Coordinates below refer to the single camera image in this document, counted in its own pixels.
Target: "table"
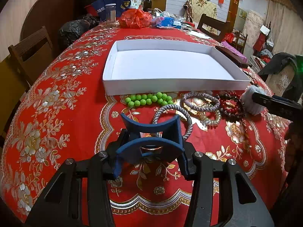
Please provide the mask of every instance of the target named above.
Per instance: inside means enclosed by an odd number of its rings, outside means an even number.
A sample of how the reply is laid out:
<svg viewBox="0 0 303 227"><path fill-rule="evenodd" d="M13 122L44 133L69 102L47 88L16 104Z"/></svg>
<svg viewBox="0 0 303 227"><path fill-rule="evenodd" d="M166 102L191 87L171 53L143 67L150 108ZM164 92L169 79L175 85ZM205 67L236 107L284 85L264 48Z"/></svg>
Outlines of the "table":
<svg viewBox="0 0 303 227"><path fill-rule="evenodd" d="M129 109L124 96L106 96L103 88L102 73L111 46L116 40L129 39L181 40L213 47L218 44L213 39L196 38L178 29L109 29L101 25L69 46L31 87L5 141L0 192L20 220L26 220L38 195L67 158L88 159L117 139L124 128L120 113L142 123L152 121L159 108L157 104ZM245 71L272 95L251 69ZM182 93L170 95L176 103L180 102ZM261 115L248 116L242 123L222 120L216 128L207 129L197 113L190 112L194 127L188 141L212 159L235 158L267 207L271 207L285 174L283 136L289 122L265 110ZM172 115L175 115L173 111L167 112L159 122ZM158 226L172 223L183 226L192 186L193 182L185 181L180 175L176 161L168 166L148 160L137 165L125 164L121 176L108 181L116 226L131 223L148 227L155 222ZM219 183L214 179L214 212L218 212L218 195ZM85 211L84 205L83 218L87 223Z"/></svg>

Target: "beige curtain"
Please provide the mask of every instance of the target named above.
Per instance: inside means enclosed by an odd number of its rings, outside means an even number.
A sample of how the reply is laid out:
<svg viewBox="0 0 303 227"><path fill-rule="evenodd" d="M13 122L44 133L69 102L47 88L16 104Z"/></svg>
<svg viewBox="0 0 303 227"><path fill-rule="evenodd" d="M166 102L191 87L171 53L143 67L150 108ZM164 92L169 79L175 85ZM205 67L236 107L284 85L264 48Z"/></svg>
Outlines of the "beige curtain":
<svg viewBox="0 0 303 227"><path fill-rule="evenodd" d="M286 6L269 0L266 24L272 22L273 54L303 54L303 21Z"/></svg>

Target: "red tablecloth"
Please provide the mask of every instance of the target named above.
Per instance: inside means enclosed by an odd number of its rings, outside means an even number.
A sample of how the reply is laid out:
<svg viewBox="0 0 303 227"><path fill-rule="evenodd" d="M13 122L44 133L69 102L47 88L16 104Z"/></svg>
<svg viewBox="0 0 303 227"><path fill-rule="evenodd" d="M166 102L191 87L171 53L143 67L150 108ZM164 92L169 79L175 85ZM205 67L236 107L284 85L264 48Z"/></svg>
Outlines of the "red tablecloth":
<svg viewBox="0 0 303 227"><path fill-rule="evenodd" d="M103 88L102 73L112 44L116 40L129 39L218 44L213 39L199 39L177 29L107 29L98 26L69 46L32 86L18 108L5 141L1 197L22 221L26 220L45 184L67 158L88 159L117 139L124 128L120 113L135 121L151 122L159 108L157 104L129 109L123 103L124 96L106 96ZM272 94L253 71L247 71L267 94ZM177 103L181 94L170 93ZM283 135L288 121L265 110L256 117L245 118L242 123L222 120L215 129L207 129L196 113L191 112L194 127L188 141L212 159L226 161L235 158L266 205L271 207L279 193L284 172ZM169 111L160 122L174 114ZM193 182L185 181L180 175L175 161L167 167L147 160L138 165L125 165L121 176L108 183L116 226L148 227L154 223L183 226L192 185ZM214 212L218 212L218 195L218 181L214 180Z"/></svg>

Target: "green bead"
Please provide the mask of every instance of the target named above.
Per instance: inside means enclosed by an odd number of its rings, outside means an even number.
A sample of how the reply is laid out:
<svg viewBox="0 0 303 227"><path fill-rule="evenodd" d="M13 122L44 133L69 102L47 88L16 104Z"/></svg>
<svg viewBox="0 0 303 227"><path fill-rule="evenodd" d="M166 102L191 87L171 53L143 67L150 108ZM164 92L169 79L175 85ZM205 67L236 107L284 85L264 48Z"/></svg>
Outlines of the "green bead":
<svg viewBox="0 0 303 227"><path fill-rule="evenodd" d="M161 105L162 102L163 102L163 99L162 99L162 98L159 98L159 99L157 100L157 103L160 104L160 105Z"/></svg>
<svg viewBox="0 0 303 227"><path fill-rule="evenodd" d="M152 102L156 102L156 101L158 100L158 97L152 96L152 97L151 97L151 100L152 100Z"/></svg>
<svg viewBox="0 0 303 227"><path fill-rule="evenodd" d="M136 100L137 101L140 101L142 99L142 96L141 95L136 95Z"/></svg>
<svg viewBox="0 0 303 227"><path fill-rule="evenodd" d="M134 101L134 106L135 106L135 107L139 107L140 104L141 104L140 101L138 101L138 100Z"/></svg>
<svg viewBox="0 0 303 227"><path fill-rule="evenodd" d="M128 106L129 106L129 107L133 107L133 106L134 106L134 102L133 102L133 101L130 101L130 102L128 103Z"/></svg>
<svg viewBox="0 0 303 227"><path fill-rule="evenodd" d="M131 98L132 101L136 100L136 95L134 95L134 94L130 95L129 97Z"/></svg>
<svg viewBox="0 0 303 227"><path fill-rule="evenodd" d="M126 103L129 103L130 101L131 101L131 99L130 99L129 97L126 97L126 98L125 98L125 102L126 102Z"/></svg>
<svg viewBox="0 0 303 227"><path fill-rule="evenodd" d="M151 105L151 104L152 104L152 101L151 101L150 98L146 99L146 104L147 104L147 105Z"/></svg>
<svg viewBox="0 0 303 227"><path fill-rule="evenodd" d="M146 101L145 101L144 99L141 99L141 100L140 100L140 103L141 103L142 106L145 106Z"/></svg>
<svg viewBox="0 0 303 227"><path fill-rule="evenodd" d="M162 93L161 93L161 92L157 92L156 96L157 96L158 98L162 98Z"/></svg>

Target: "gray braided bracelet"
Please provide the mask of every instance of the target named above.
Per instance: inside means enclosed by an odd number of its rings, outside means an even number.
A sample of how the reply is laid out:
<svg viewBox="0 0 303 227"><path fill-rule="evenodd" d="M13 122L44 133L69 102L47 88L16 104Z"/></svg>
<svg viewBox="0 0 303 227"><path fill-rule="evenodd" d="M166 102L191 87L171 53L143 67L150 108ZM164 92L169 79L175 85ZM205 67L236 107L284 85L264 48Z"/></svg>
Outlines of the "gray braided bracelet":
<svg viewBox="0 0 303 227"><path fill-rule="evenodd" d="M192 122L191 122L191 117L188 113L188 111L186 111L184 108L178 106L178 105L175 105L175 104L167 104L165 106L162 106L154 115L154 118L153 118L153 121L152 121L152 124L156 124L158 122L158 119L160 118L160 115L165 111L165 110L168 110L168 109L174 109L174 110L177 110L181 113L184 114L184 116L186 117L186 121L187 121L187 124L188 124L188 127L187 127L187 130L185 132L185 134L183 135L183 139L186 141L188 139L188 137L190 136L191 132L192 132Z"/></svg>
<svg viewBox="0 0 303 227"><path fill-rule="evenodd" d="M189 101L187 101L187 99L192 98L192 97L210 99L211 101L215 102L216 104L214 106L205 105L202 107L197 107L197 106L192 105ZM220 106L220 101L217 98L215 98L207 93L198 93L198 92L189 92L189 93L184 94L184 96L182 97L182 102L185 105L187 105L188 107L190 107L191 109L196 110L198 112L214 112Z"/></svg>

